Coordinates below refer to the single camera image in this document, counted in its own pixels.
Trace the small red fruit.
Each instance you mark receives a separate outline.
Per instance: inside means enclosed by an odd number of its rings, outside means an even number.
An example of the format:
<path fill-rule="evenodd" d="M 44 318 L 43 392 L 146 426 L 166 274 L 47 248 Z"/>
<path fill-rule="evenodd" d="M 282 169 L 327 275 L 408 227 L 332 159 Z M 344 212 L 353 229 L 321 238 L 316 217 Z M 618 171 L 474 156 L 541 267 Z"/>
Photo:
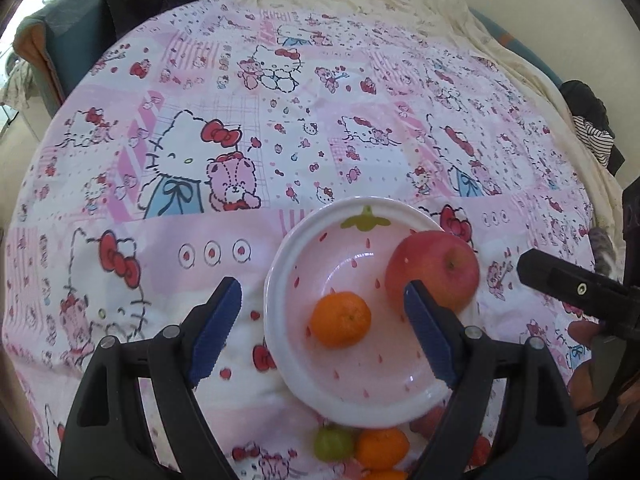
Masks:
<path fill-rule="evenodd" d="M 471 469 L 487 464 L 491 451 L 491 443 L 485 436 L 479 436 L 472 449 L 468 467 Z"/>

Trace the pink strawberry ceramic bowl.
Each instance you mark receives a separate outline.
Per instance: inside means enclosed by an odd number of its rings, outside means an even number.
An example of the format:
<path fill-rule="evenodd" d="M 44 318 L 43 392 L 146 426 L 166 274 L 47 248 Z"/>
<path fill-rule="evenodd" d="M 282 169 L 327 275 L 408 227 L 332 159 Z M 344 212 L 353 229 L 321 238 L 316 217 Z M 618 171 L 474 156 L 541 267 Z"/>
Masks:
<path fill-rule="evenodd" d="M 472 321 L 480 263 L 427 214 L 383 197 L 343 198 L 284 238 L 265 282 L 270 356 L 297 400 L 341 425 L 410 422 L 448 393 L 401 309 L 416 278 Z"/>

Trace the orange tangerine front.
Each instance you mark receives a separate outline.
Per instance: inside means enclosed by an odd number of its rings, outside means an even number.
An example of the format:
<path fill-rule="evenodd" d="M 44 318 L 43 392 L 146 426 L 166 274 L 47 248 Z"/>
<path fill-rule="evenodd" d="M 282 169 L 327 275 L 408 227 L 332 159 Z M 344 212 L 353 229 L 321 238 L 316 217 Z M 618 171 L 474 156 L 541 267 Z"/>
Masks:
<path fill-rule="evenodd" d="M 361 480 L 407 480 L 408 474 L 398 469 L 371 470 Z"/>

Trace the grey white cat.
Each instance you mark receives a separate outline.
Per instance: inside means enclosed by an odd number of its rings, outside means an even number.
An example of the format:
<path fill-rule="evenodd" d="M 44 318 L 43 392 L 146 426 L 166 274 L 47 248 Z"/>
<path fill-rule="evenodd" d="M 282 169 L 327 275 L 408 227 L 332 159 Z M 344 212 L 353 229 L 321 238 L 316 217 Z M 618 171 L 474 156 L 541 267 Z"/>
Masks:
<path fill-rule="evenodd" d="M 616 282 L 622 281 L 622 271 L 617 265 L 616 252 L 608 233 L 597 226 L 588 232 L 593 254 L 594 272 Z"/>

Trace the pink Hello Kitty bedsheet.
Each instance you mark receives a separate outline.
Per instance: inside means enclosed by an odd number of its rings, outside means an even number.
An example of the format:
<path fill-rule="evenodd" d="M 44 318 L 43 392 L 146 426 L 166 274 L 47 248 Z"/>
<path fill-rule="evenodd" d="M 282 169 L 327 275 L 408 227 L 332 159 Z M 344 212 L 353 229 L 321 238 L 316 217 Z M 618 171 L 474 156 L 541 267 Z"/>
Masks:
<path fill-rule="evenodd" d="M 567 124 L 450 32 L 341 12 L 200 0 L 147 21 L 78 84 L 27 171 L 6 243 L 2 341 L 50 470 L 99 342 L 153 337 L 227 275 L 244 304 L 204 415 L 249 479 L 356 477 L 311 449 L 320 418 L 282 382 L 262 286 L 281 240 L 352 196 L 423 210 L 477 254 L 491 336 L 588 359 L 575 311 L 520 285 L 537 247 L 592 263 Z"/>

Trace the red strawberry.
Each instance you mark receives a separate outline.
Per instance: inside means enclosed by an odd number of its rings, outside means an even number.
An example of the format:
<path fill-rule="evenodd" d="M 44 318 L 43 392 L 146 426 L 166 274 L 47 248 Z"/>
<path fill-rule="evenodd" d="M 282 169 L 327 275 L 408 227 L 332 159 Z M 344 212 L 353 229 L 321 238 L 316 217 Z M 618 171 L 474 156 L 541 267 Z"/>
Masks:
<path fill-rule="evenodd" d="M 439 426 L 440 421 L 446 408 L 443 405 L 436 405 L 425 415 L 413 420 L 409 424 L 409 428 L 415 434 L 420 434 L 426 440 L 431 440 Z"/>

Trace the orange tangerine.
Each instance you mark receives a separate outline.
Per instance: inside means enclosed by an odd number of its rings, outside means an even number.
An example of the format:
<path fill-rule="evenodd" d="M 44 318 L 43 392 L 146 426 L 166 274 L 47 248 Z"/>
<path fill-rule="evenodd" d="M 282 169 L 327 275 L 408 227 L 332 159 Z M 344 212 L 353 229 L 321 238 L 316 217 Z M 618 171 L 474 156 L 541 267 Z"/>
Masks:
<path fill-rule="evenodd" d="M 399 464 L 409 450 L 410 442 L 400 429 L 365 429 L 356 440 L 354 456 L 363 469 L 383 470 Z"/>
<path fill-rule="evenodd" d="M 316 303 L 308 327 L 326 348 L 345 349 L 362 341 L 371 323 L 371 310 L 360 296 L 353 292 L 332 292 Z"/>
<path fill-rule="evenodd" d="M 407 480 L 408 474 L 398 469 L 371 470 L 361 480 Z"/>

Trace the green lime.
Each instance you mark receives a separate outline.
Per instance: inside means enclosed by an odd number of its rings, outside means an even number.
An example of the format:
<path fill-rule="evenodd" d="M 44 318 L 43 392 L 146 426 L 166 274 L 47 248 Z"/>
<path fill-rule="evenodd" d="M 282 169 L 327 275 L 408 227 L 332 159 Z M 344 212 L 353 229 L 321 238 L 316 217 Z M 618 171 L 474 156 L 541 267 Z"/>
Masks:
<path fill-rule="evenodd" d="M 327 463 L 348 460 L 354 454 L 354 434 L 339 426 L 323 426 L 314 438 L 314 456 Z"/>

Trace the striped garment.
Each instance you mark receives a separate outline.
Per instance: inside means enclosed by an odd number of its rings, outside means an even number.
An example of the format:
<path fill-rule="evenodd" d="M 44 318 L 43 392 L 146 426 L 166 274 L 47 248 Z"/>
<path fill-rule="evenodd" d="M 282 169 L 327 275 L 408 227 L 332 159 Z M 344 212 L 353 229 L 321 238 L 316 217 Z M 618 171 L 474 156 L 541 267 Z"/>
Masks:
<path fill-rule="evenodd" d="M 614 138 L 606 131 L 596 128 L 587 119 L 574 116 L 576 136 L 603 167 L 608 166 L 614 148 Z"/>

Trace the red apple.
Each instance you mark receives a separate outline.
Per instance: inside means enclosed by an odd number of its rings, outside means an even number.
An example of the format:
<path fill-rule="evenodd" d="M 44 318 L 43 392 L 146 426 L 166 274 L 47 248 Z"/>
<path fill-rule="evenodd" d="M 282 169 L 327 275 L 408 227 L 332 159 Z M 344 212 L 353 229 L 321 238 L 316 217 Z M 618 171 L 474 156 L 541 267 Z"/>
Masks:
<path fill-rule="evenodd" d="M 421 281 L 436 304 L 459 314 L 478 289 L 480 265 L 461 238 L 442 231 L 416 232 L 400 242 L 385 270 L 387 301 L 398 313 L 412 281 Z"/>

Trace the black clothes pile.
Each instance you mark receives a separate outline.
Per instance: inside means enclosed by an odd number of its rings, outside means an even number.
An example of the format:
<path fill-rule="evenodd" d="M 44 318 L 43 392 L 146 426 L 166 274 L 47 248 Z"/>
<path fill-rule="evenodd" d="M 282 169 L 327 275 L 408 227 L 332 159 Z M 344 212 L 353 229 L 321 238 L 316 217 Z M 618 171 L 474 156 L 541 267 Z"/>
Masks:
<path fill-rule="evenodd" d="M 608 166 L 604 167 L 612 176 L 617 174 L 625 157 L 615 145 L 615 134 L 608 120 L 608 111 L 604 103 L 596 97 L 588 84 L 579 80 L 569 80 L 561 84 L 560 92 L 572 118 L 580 116 L 591 122 L 596 128 L 606 130 L 614 138 L 614 148 Z"/>

